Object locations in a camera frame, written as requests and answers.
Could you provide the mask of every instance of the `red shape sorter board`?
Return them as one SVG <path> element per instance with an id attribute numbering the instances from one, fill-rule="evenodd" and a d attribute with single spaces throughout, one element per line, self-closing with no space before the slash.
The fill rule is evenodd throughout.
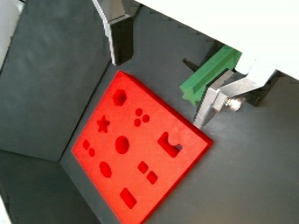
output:
<path id="1" fill-rule="evenodd" d="M 137 224 L 211 144 L 139 80 L 118 72 L 73 152 L 121 222 Z"/>

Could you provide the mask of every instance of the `white wall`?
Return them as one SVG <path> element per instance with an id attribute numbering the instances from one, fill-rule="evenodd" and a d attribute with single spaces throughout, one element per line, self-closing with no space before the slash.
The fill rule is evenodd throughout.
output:
<path id="1" fill-rule="evenodd" d="M 19 1 L 0 0 L 0 67 L 5 63 L 22 8 L 23 4 Z"/>

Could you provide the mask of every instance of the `screw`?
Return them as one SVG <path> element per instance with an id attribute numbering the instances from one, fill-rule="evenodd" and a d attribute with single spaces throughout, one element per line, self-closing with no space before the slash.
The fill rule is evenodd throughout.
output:
<path id="1" fill-rule="evenodd" d="M 246 97 L 235 97 L 235 98 L 229 98 L 226 100 L 226 106 L 233 110 L 233 111 L 240 111 L 242 108 L 248 98 Z"/>

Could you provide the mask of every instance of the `green block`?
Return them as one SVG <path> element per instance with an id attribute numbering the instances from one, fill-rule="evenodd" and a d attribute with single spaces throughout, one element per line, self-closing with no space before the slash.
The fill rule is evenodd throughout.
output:
<path id="1" fill-rule="evenodd" d="M 181 85 L 183 99 L 189 100 L 193 106 L 198 106 L 206 90 L 206 86 L 226 69 L 234 69 L 241 57 L 241 52 L 225 45 L 191 78 Z"/>

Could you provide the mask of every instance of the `star-shaped hole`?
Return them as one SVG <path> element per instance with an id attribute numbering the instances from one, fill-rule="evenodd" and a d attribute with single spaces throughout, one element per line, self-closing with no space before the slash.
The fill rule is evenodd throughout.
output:
<path id="1" fill-rule="evenodd" d="M 109 125 L 110 125 L 110 121 L 107 120 L 106 116 L 102 116 L 102 120 L 98 121 L 98 132 L 105 131 L 106 133 L 109 133 Z"/>

